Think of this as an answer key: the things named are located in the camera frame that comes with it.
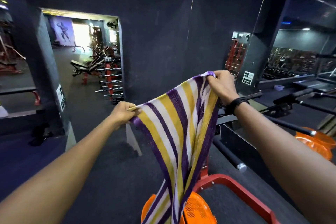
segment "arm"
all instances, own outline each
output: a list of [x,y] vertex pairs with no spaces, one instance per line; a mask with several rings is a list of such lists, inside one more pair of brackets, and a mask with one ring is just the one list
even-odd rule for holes
[[[228,104],[239,95],[228,71],[208,77],[212,89]],[[247,103],[235,115],[281,187],[312,223],[336,220],[336,166],[275,125]]]
[[0,203],[0,223],[60,223],[108,137],[138,113],[119,102],[110,116],[69,151],[19,186]]

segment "person's right arm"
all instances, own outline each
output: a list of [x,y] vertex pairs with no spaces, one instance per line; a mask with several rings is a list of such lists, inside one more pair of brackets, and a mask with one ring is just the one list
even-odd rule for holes
[[[228,71],[208,77],[223,104],[239,95]],[[236,107],[237,116],[281,187],[312,223],[336,223],[336,166],[291,134],[272,123],[248,103]]]

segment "hand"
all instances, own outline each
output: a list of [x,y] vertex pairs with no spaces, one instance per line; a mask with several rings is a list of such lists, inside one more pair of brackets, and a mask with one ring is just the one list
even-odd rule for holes
[[137,116],[140,114],[141,112],[140,109],[136,109],[134,111],[128,111],[128,108],[135,106],[136,106],[135,104],[128,103],[125,101],[120,101],[115,106],[115,108],[113,109],[108,118],[115,123],[116,129],[118,129],[120,125],[127,123],[133,116]]
[[228,105],[234,99],[239,98],[235,88],[234,77],[228,70],[214,71],[217,78],[209,75],[208,82],[213,91],[222,100],[223,104]]

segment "doorway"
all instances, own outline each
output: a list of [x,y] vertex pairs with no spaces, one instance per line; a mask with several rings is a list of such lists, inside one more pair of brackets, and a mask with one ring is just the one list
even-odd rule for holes
[[91,42],[89,25],[80,23],[73,23],[72,25],[76,45],[88,50]]

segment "forearm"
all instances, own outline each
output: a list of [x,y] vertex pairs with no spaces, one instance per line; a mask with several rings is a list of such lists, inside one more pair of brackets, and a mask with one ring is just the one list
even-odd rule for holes
[[0,203],[0,223],[59,223],[116,128],[109,116]]
[[247,103],[235,115],[272,175],[312,222],[335,218],[336,166]]

